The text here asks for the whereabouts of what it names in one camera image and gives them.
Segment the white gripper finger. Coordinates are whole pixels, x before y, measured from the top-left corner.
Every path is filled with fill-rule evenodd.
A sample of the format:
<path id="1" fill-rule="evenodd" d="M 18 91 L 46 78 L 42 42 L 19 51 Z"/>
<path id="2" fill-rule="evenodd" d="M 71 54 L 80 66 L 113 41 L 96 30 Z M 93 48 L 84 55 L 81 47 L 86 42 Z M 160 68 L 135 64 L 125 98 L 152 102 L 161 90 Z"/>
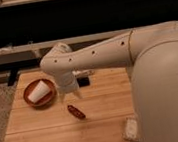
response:
<path id="1" fill-rule="evenodd" d="M 60 94 L 59 95 L 59 99 L 60 99 L 61 103 L 64 103 L 64 101 L 65 101 L 65 94 Z"/>
<path id="2" fill-rule="evenodd" d="M 79 99 L 83 99 L 83 97 L 82 97 L 82 95 L 81 95 L 81 91 L 79 91 L 79 90 L 75 90 L 75 91 L 74 91 L 74 95 L 75 95 L 77 98 L 79 98 Z"/>

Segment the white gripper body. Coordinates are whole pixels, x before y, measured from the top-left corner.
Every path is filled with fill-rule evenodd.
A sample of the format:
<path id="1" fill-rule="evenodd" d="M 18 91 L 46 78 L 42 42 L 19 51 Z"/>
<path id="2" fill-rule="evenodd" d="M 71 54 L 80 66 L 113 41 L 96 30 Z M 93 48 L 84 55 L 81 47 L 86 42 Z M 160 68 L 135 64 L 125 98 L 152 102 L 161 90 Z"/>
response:
<path id="1" fill-rule="evenodd" d="M 71 71 L 55 76 L 54 80 L 57 86 L 57 90 L 60 93 L 72 93 L 79 87 L 77 79 Z"/>

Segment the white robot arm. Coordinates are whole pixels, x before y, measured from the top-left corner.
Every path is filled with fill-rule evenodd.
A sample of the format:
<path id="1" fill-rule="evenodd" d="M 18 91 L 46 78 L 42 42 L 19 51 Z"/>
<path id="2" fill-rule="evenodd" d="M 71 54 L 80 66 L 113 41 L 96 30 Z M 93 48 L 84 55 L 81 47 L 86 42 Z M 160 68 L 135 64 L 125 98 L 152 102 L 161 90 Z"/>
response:
<path id="1" fill-rule="evenodd" d="M 77 51 L 58 43 L 40 62 L 61 95 L 78 89 L 76 70 L 130 68 L 140 142 L 178 142 L 178 21 L 132 29 Z"/>

